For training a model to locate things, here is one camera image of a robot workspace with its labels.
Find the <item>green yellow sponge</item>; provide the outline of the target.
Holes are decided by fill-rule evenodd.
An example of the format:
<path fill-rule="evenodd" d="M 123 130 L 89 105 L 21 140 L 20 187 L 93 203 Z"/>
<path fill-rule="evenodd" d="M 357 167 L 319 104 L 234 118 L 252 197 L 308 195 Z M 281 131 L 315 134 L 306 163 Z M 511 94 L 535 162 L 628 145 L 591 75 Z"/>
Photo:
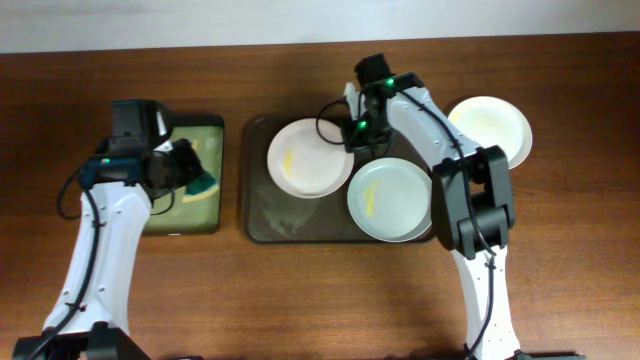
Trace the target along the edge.
<path fill-rule="evenodd" d="M 183 203 L 200 201 L 218 193 L 220 184 L 218 180 L 209 172 L 204 171 L 184 187 L 182 196 Z"/>

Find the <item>pink plate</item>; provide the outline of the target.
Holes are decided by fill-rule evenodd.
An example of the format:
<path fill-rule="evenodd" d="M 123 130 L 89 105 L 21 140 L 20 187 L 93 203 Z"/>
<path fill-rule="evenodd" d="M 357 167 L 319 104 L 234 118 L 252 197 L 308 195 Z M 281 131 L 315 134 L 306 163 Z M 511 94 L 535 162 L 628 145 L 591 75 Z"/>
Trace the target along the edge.
<path fill-rule="evenodd" d="M 285 193 L 302 199 L 337 191 L 352 173 L 355 156 L 342 142 L 340 128 L 325 119 L 296 120 L 282 128 L 267 151 L 267 169 Z"/>

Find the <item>cream white plate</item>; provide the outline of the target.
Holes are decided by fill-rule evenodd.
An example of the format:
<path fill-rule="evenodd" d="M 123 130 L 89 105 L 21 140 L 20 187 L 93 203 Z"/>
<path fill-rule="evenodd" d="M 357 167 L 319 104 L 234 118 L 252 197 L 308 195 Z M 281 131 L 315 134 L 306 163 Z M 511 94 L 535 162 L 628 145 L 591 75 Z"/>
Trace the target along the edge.
<path fill-rule="evenodd" d="M 503 99 L 492 96 L 465 99 L 450 111 L 448 119 L 481 146 L 499 146 L 510 169 L 524 162 L 532 149 L 529 121 L 516 106 Z"/>

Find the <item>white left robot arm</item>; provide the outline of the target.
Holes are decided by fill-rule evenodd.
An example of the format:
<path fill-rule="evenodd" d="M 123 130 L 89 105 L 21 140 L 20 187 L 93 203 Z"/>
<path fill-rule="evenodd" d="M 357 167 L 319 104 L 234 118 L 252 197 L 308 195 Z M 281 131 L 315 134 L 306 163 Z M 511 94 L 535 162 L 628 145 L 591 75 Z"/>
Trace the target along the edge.
<path fill-rule="evenodd" d="M 18 339 L 13 358 L 146 358 L 128 324 L 138 244 L 153 202 L 203 173 L 187 139 L 112 142 L 80 166 L 80 225 L 62 292 L 41 334 Z"/>

